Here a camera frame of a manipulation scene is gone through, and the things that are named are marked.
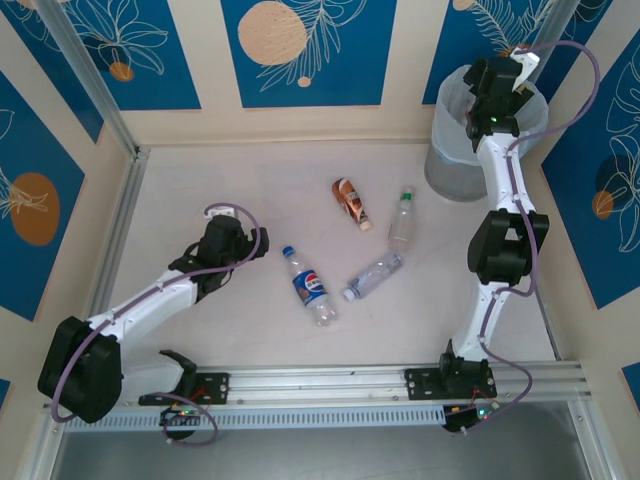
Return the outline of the blue Pepsi bottle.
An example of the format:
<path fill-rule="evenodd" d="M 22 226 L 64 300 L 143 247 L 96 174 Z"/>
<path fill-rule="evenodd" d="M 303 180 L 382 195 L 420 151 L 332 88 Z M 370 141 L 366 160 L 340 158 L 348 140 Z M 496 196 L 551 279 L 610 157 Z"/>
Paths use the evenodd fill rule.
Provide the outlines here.
<path fill-rule="evenodd" d="M 337 314 L 316 270 L 292 246 L 284 247 L 282 255 L 287 261 L 295 293 L 314 322 L 321 327 L 333 323 Z"/>

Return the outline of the brown coffee bottle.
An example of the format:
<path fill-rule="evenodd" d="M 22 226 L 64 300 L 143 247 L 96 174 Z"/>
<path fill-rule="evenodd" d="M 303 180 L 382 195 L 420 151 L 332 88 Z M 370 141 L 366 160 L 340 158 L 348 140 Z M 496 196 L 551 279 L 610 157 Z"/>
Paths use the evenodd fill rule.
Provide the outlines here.
<path fill-rule="evenodd" d="M 336 180 L 332 184 L 332 192 L 339 205 L 362 232 L 372 229 L 373 225 L 364 210 L 362 199 L 349 179 Z"/>

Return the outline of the clear water bottle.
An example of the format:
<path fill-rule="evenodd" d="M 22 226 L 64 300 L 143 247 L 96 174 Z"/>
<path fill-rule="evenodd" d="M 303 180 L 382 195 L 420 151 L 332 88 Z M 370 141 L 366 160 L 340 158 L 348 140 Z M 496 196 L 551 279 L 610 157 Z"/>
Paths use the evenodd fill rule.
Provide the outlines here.
<path fill-rule="evenodd" d="M 378 288 L 404 264 L 403 257 L 389 251 L 350 280 L 342 292 L 348 302 L 362 299 Z"/>

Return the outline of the green cap clear bottle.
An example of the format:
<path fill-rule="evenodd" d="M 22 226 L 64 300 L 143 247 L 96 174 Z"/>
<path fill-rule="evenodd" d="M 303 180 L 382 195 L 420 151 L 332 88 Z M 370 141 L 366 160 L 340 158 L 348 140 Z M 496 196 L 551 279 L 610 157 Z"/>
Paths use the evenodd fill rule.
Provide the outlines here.
<path fill-rule="evenodd" d="M 405 187 L 401 192 L 389 230 L 388 240 L 392 251 L 407 251 L 411 246 L 416 224 L 413 205 L 414 189 Z"/>

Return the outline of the grey trash bin with liner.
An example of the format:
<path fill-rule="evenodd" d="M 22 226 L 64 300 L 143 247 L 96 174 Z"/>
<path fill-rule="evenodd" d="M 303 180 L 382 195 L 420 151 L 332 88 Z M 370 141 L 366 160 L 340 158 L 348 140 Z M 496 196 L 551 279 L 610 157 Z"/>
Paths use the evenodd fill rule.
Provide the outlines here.
<path fill-rule="evenodd" d="M 463 77 L 470 65 L 463 65 L 441 83 L 435 104 L 431 141 L 446 163 L 479 166 L 466 133 L 466 113 L 475 101 Z M 525 85 L 534 96 L 516 113 L 521 136 L 542 132 L 548 125 L 549 108 L 542 93 L 531 82 Z"/>

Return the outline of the grey waste bin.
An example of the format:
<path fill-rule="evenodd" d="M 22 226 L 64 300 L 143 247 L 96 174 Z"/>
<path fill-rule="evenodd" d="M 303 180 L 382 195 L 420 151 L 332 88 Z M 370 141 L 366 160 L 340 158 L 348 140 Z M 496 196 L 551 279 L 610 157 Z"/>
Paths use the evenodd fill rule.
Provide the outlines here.
<path fill-rule="evenodd" d="M 484 173 L 478 163 L 455 162 L 431 148 L 424 175 L 429 186 L 440 196 L 456 202 L 473 202 L 487 195 Z"/>

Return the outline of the black controller board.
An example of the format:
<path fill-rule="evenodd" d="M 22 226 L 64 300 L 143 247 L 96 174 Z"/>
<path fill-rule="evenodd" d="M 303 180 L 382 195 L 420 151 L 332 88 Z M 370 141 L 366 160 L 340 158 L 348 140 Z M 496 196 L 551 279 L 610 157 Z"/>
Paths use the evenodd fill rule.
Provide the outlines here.
<path fill-rule="evenodd" d="M 466 433 L 474 426 L 488 420 L 497 413 L 497 404 L 480 406 L 445 406 L 443 428 L 450 433 Z"/>
<path fill-rule="evenodd" d="M 203 414 L 193 407 L 172 408 L 160 412 L 159 426 L 169 433 L 196 431 L 202 424 Z"/>

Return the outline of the grey metal panel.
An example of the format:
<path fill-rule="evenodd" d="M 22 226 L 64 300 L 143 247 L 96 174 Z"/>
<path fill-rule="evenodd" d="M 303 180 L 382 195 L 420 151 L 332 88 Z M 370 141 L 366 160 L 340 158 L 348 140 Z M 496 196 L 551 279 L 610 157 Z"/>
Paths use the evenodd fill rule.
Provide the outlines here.
<path fill-rule="evenodd" d="M 64 435 L 53 480 L 591 480 L 562 403 L 513 407 L 468 435 L 441 427 L 227 431 L 206 447 L 159 433 Z"/>

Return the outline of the aluminium corner post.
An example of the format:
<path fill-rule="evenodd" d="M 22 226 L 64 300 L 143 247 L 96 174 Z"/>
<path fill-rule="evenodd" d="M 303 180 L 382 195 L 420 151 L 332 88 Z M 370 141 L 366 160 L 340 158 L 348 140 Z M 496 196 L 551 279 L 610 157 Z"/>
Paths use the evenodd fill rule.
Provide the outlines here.
<path fill-rule="evenodd" d="M 549 15 L 546 17 L 532 45 L 540 62 L 534 72 L 529 76 L 529 81 L 536 83 L 546 66 L 554 47 L 551 43 L 557 42 L 573 16 L 580 0 L 550 0 L 552 3 Z"/>
<path fill-rule="evenodd" d="M 135 161 L 139 145 L 62 6 L 57 0 L 33 0 L 33 2 L 46 28 L 115 140 L 126 156 L 131 161 Z"/>

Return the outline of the aluminium table side rail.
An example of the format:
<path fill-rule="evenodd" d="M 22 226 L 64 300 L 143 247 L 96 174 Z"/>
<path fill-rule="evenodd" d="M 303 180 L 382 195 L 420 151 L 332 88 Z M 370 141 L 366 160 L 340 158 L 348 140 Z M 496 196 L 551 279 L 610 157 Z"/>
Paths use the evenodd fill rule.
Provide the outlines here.
<path fill-rule="evenodd" d="M 536 290 L 536 299 L 537 299 L 540 313 L 545 325 L 546 333 L 549 338 L 549 342 L 554 354 L 554 358 L 557 361 L 561 361 L 563 359 L 562 349 L 558 343 L 558 337 L 556 335 L 555 327 L 553 325 L 553 322 L 550 316 L 548 304 L 544 298 L 543 293 L 539 289 Z"/>
<path fill-rule="evenodd" d="M 140 147 L 129 166 L 88 306 L 89 317 L 106 311 L 109 306 L 150 153 L 150 148 Z"/>

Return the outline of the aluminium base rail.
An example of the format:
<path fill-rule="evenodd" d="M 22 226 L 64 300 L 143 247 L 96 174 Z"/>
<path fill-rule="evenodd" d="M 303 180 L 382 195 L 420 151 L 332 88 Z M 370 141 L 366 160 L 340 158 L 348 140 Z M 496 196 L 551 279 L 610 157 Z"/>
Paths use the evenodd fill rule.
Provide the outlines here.
<path fill-rule="evenodd" d="M 173 372 L 176 362 L 166 361 L 149 372 L 137 370 L 132 380 L 122 385 L 118 406 L 162 405 L 164 392 L 171 393 L 177 385 L 161 379 L 164 372 Z M 490 377 L 497 397 L 471 400 L 410 400 L 404 372 L 410 368 L 438 368 L 429 365 L 370 365 L 334 367 L 273 367 L 273 368 L 195 368 L 195 373 L 228 373 L 229 392 L 225 405 L 246 406 L 338 406 L 359 404 L 407 403 L 410 401 L 442 405 L 469 405 L 498 402 L 504 404 L 521 396 L 526 401 L 575 400 L 591 395 L 586 377 L 575 361 L 530 362 L 517 370 L 492 363 L 480 373 Z"/>

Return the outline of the aluminium frame bar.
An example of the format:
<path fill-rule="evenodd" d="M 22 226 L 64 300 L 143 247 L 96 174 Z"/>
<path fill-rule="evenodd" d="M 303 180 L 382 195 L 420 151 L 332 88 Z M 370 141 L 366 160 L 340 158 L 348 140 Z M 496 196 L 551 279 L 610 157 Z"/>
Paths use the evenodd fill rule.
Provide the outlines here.
<path fill-rule="evenodd" d="M 625 480 L 604 420 L 595 402 L 578 398 L 567 402 L 590 480 Z"/>
<path fill-rule="evenodd" d="M 64 432 L 48 409 L 38 411 L 14 480 L 51 480 Z"/>

